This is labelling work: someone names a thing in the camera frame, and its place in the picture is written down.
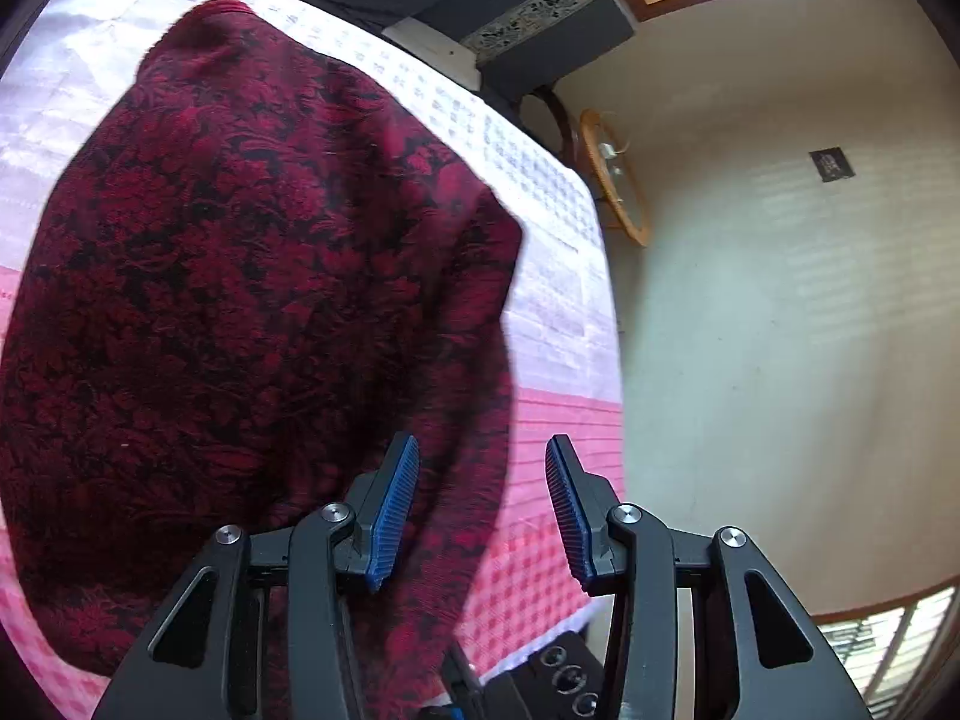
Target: table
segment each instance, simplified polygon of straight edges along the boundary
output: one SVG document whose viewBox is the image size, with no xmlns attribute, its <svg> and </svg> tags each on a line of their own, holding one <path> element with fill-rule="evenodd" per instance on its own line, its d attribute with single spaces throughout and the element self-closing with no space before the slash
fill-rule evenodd
<svg viewBox="0 0 960 720">
<path fill-rule="evenodd" d="M 147 50 L 206 0 L 51 0 L 0 79 L 0 343 L 56 179 L 133 82 Z M 457 635 L 488 679 L 594 606 L 569 574 L 544 479 L 544 445 L 568 433 L 588 471 L 623 493 L 616 320 L 587 187 L 467 90 L 397 47 L 297 0 L 242 0 L 317 52 L 371 76 L 457 151 L 520 221 L 503 323 L 515 383 L 510 469 L 496 535 Z M 0 512 L 0 624 L 66 720 L 86 720 L 107 678 L 51 650 L 16 579 Z"/>
</svg>

